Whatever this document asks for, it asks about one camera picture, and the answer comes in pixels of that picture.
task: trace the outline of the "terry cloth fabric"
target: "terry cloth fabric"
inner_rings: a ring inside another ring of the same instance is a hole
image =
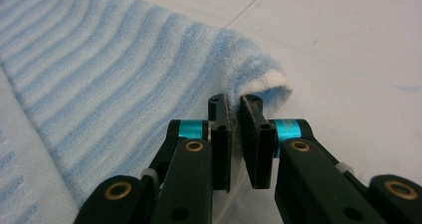
[[[0,0],[0,66],[0,223],[73,222],[211,96],[291,92],[250,40],[141,0]]]

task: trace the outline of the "teal tape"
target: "teal tape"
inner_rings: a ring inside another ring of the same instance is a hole
[[[179,137],[202,138],[202,120],[181,120],[179,125]]]
[[[279,150],[277,158],[280,158],[282,142],[289,138],[302,137],[301,127],[295,119],[274,119],[279,138]]]

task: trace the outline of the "towel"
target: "towel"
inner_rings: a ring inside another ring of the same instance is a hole
[[[1,223],[72,223],[211,96],[274,112],[291,93],[249,39],[142,0],[0,0],[0,66]]]

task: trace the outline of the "blue and white striped towel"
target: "blue and white striped towel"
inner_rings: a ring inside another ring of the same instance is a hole
[[[174,118],[207,99],[290,94],[236,32],[141,0],[0,0],[0,222],[70,223],[91,192],[139,176]]]

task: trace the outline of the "brass screw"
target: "brass screw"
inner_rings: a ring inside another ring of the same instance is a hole
[[[291,147],[294,148],[297,151],[309,151],[311,147],[302,141],[293,141],[291,143]]]
[[[129,194],[131,190],[130,183],[126,181],[117,182],[113,185],[111,185],[106,191],[105,191],[105,198],[111,201],[119,200],[127,194]]]
[[[190,141],[185,144],[185,149],[188,151],[200,151],[204,148],[204,144],[199,141]]]
[[[418,198],[418,193],[410,186],[399,181],[386,181],[385,188],[392,194],[407,200],[415,200]]]

